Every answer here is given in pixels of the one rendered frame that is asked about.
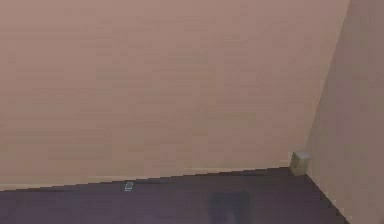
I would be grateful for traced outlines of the small pale green box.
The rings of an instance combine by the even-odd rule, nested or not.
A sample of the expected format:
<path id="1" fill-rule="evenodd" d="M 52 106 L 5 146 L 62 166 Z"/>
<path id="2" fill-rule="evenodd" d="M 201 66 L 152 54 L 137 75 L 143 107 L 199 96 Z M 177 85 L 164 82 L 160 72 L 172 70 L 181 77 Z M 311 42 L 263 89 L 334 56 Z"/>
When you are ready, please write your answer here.
<path id="1" fill-rule="evenodd" d="M 290 171 L 295 176 L 305 175 L 308 170 L 309 161 L 311 156 L 304 151 L 294 152 L 292 154 L 291 162 L 289 165 Z"/>

